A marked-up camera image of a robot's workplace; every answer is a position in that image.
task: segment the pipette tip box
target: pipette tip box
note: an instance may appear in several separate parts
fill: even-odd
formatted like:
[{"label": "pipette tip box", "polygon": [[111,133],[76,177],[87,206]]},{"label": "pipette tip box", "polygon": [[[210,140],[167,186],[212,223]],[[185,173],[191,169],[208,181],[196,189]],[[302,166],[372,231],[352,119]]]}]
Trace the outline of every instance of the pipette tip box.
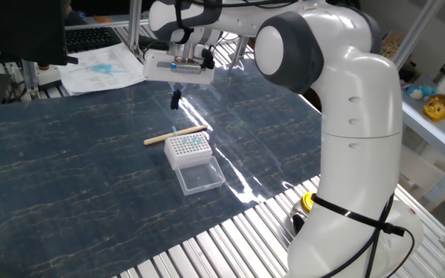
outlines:
[{"label": "pipette tip box", "polygon": [[164,153],[185,195],[218,188],[226,181],[202,132],[166,139]]}]

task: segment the black cable tie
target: black cable tie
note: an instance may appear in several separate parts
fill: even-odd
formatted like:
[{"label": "black cable tie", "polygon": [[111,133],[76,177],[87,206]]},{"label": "black cable tie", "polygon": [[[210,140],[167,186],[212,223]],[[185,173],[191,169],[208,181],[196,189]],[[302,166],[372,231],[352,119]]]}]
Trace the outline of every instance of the black cable tie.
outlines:
[{"label": "black cable tie", "polygon": [[356,212],[352,212],[350,210],[347,210],[346,208],[342,208],[339,205],[335,205],[331,202],[325,201],[323,198],[317,197],[316,194],[313,194],[311,197],[312,201],[319,204],[320,206],[329,209],[333,212],[336,212],[340,215],[343,215],[344,217],[348,217],[350,219],[353,219],[355,221],[358,221],[360,223],[369,225],[371,227],[374,227],[376,229],[381,229],[386,234],[395,234],[397,236],[404,236],[404,231],[402,229],[397,228],[391,223],[387,222],[380,222],[379,220],[374,220],[369,217],[360,215]]}]

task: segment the shelf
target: shelf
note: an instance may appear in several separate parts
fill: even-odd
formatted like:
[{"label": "shelf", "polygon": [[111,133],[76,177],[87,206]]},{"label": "shelf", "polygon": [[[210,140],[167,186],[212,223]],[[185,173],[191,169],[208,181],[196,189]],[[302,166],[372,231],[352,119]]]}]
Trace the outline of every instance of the shelf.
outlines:
[{"label": "shelf", "polygon": [[424,103],[403,94],[403,123],[445,155],[445,120],[432,122],[422,112]]}]

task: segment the yellow toy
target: yellow toy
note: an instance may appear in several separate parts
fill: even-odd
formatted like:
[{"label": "yellow toy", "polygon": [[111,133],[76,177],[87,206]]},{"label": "yellow toy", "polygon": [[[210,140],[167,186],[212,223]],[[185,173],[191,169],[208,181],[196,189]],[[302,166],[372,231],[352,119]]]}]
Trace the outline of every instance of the yellow toy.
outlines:
[{"label": "yellow toy", "polygon": [[423,105],[423,112],[434,122],[445,119],[445,94],[429,98]]}]

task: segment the wooden stick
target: wooden stick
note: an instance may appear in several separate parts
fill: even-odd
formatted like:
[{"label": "wooden stick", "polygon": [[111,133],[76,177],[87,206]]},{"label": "wooden stick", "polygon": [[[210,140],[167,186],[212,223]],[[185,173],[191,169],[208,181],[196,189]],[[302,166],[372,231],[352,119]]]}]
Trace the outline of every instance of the wooden stick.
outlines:
[{"label": "wooden stick", "polygon": [[[193,132],[201,131],[201,130],[206,129],[206,128],[207,128],[207,124],[203,124],[203,125],[198,126],[198,127],[190,127],[190,128],[184,129],[182,131],[177,131],[176,133],[178,135],[190,134],[190,133],[193,133]],[[144,141],[144,145],[147,146],[149,144],[161,142],[161,141],[164,141],[164,140],[166,140],[166,139],[168,139],[170,137],[174,137],[174,136],[175,136],[174,132],[170,133],[170,134],[164,134],[164,135],[161,135],[161,136],[157,136],[157,137],[145,140]]]}]

